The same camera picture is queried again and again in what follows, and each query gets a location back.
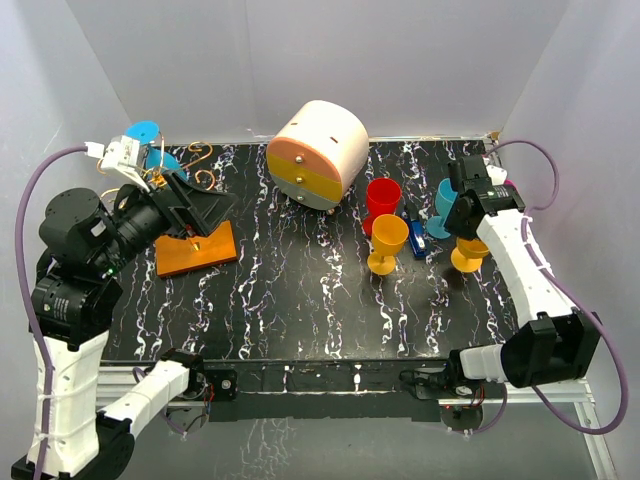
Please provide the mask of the red wine glass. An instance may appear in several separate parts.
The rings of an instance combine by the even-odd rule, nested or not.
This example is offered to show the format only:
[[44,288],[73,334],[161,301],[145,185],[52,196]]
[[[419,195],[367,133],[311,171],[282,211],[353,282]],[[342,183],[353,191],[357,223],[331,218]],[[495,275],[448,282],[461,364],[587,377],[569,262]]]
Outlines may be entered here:
[[367,237],[372,234],[374,220],[384,214],[394,214],[402,198],[400,185],[391,178],[376,178],[367,187],[366,207],[368,215],[362,222]]

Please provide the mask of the yellow wine glass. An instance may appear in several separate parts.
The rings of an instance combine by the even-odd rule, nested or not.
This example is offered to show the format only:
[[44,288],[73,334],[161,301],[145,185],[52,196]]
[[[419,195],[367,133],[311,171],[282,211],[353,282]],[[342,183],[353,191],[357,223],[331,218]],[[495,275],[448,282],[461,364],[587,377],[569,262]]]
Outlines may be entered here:
[[393,214],[378,216],[372,224],[373,250],[367,258],[369,269],[376,275],[392,273],[396,265],[396,255],[402,250],[409,236],[405,221]]
[[484,258],[489,254],[489,247],[479,239],[456,239],[456,246],[452,250],[450,260],[453,267],[461,273],[478,271]]

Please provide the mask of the blue wine glass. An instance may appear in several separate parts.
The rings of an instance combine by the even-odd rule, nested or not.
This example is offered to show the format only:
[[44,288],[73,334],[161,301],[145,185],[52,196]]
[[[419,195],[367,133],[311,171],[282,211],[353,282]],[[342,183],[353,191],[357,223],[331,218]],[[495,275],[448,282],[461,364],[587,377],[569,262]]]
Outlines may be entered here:
[[443,179],[436,192],[434,203],[436,214],[426,222],[426,231],[430,236],[436,239],[446,239],[450,236],[444,224],[456,198],[457,192],[453,190],[450,179]]
[[156,141],[161,142],[159,126],[150,120],[143,120],[132,124],[125,132],[125,135],[140,142],[143,149],[147,151],[143,161],[143,169],[153,169],[162,166],[168,170],[180,170],[180,177],[187,180],[187,174],[181,169],[179,162],[169,153],[162,153],[156,145]]

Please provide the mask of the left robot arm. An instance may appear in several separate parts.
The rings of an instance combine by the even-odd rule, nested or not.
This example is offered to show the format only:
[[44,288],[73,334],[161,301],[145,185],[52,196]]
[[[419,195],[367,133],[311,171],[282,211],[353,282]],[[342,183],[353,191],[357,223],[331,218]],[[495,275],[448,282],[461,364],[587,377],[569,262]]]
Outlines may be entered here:
[[176,397],[206,387],[201,356],[171,349],[121,398],[96,404],[99,370],[122,288],[117,274],[162,236],[211,235],[236,196],[189,184],[122,186],[107,207],[87,188],[56,195],[39,229],[45,243],[26,291],[38,365],[36,422],[15,479],[115,479],[142,430]]

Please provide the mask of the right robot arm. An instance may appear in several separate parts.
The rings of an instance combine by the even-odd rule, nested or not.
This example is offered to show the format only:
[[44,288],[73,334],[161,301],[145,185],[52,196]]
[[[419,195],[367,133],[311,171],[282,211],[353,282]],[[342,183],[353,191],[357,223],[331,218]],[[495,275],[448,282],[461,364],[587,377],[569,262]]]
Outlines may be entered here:
[[443,379],[447,388],[466,397],[482,381],[524,388],[583,377],[600,334],[587,313],[552,284],[519,193],[494,184],[479,155],[454,160],[448,170],[456,194],[445,220],[456,239],[451,263],[473,273],[491,256],[514,303],[518,329],[503,344],[452,351]]

